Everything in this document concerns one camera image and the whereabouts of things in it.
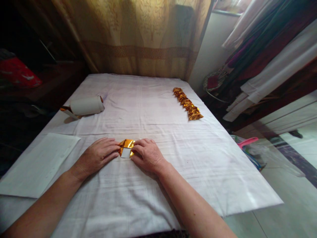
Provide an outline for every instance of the folded gold paper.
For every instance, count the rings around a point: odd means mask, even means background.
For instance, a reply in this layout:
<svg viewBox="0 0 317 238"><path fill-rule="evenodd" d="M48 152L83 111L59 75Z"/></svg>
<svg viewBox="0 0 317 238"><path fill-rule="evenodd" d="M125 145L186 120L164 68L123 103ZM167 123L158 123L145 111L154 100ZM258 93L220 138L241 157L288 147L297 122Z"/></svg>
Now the folded gold paper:
<svg viewBox="0 0 317 238"><path fill-rule="evenodd" d="M181 98L180 102L182 105L184 105L186 102L189 102L190 100L188 98Z"/></svg>
<svg viewBox="0 0 317 238"><path fill-rule="evenodd" d="M192 113L188 114L189 120L198 120L200 118L203 118L204 116L201 115L200 113Z"/></svg>
<svg viewBox="0 0 317 238"><path fill-rule="evenodd" d="M197 109L197 110L199 110L198 107L196 107L196 106L194 106L194 105L189 105L189 106L185 107L185 109L186 109L186 111L190 111L190 110L192 110L192 109Z"/></svg>
<svg viewBox="0 0 317 238"><path fill-rule="evenodd" d="M183 91L175 91L174 92L174 95L176 96L176 97L178 97L178 95L180 95L180 94L182 94L182 93L184 93Z"/></svg>
<svg viewBox="0 0 317 238"><path fill-rule="evenodd" d="M182 92L183 90L181 89L181 88L174 88L173 89L173 92L175 93L175 92Z"/></svg>
<svg viewBox="0 0 317 238"><path fill-rule="evenodd" d="M179 101L180 101L182 98L185 98L185 97L186 97L186 94L183 93L183 92L177 95L177 98L178 98Z"/></svg>
<svg viewBox="0 0 317 238"><path fill-rule="evenodd" d="M119 155L122 156L122 152L123 152L123 148L131 148L134 146L135 141L131 140L131 139L125 139L123 141L121 141L121 143L119 144L119 146L121 147L118 151ZM130 153L130 157L133 156L134 153L131 150Z"/></svg>
<svg viewBox="0 0 317 238"><path fill-rule="evenodd" d="M189 107L189 106L193 106L193 103L188 99L188 101L186 101L184 103L183 107L186 109L186 111L188 111L187 107Z"/></svg>
<svg viewBox="0 0 317 238"><path fill-rule="evenodd" d="M199 109L196 107L196 108L192 108L188 111L188 114L193 114L193 113L200 113Z"/></svg>
<svg viewBox="0 0 317 238"><path fill-rule="evenodd" d="M204 117L203 115L201 115L199 109L194 106L194 104L187 98L186 94L181 88L174 88L173 92L181 105L183 105L186 111L188 111L189 120L198 120Z"/></svg>

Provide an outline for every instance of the stack of white paper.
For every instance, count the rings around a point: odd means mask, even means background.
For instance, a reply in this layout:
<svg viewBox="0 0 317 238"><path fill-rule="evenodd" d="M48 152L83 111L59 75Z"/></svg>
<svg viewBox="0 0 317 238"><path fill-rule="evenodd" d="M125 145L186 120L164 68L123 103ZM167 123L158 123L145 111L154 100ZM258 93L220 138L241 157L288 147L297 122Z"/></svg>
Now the stack of white paper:
<svg viewBox="0 0 317 238"><path fill-rule="evenodd" d="M39 198L80 137L48 133L0 181L0 194Z"/></svg>

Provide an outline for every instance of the plastic bag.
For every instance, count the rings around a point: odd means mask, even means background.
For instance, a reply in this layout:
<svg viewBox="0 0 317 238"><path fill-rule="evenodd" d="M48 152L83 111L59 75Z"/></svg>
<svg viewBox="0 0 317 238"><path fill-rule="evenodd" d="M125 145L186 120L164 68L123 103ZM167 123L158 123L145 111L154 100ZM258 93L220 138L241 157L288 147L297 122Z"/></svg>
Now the plastic bag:
<svg viewBox="0 0 317 238"><path fill-rule="evenodd" d="M244 141L244 138L239 136L231 135L236 143L240 143ZM260 165L261 167L265 167L266 163L269 161L274 161L278 166L285 169L287 172L297 176L297 177L305 177L305 174L293 165L289 160L282 156L276 156L275 152L267 146L258 144L259 142L255 142L249 145L244 146L243 150L250 154Z"/></svg>

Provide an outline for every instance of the white wall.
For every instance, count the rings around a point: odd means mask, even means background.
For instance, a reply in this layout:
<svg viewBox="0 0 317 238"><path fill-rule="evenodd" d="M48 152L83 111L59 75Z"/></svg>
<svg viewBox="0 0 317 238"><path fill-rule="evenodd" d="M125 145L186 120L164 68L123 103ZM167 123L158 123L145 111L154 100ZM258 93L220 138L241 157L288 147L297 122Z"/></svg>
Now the white wall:
<svg viewBox="0 0 317 238"><path fill-rule="evenodd" d="M234 50L226 50L221 45L232 32L239 17L212 13L207 25L194 69L188 81L194 91L201 96L205 76L218 70Z"/></svg>

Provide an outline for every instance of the bed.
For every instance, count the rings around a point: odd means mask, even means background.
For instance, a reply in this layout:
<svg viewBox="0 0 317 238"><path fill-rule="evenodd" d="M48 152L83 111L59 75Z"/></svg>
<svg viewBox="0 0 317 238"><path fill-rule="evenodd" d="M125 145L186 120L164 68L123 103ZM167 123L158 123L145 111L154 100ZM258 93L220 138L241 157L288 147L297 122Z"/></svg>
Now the bed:
<svg viewBox="0 0 317 238"><path fill-rule="evenodd" d="M183 89L202 119L188 120L173 95L174 87ZM187 82L91 74L65 105L93 95L104 99L103 112L75 121L59 111L16 163L50 132L81 137L50 186L99 138L151 138L166 160L223 217L283 203ZM0 196L1 231L34 202ZM130 159L118 157L83 184L53 237L135 237L181 228L158 179Z"/></svg>

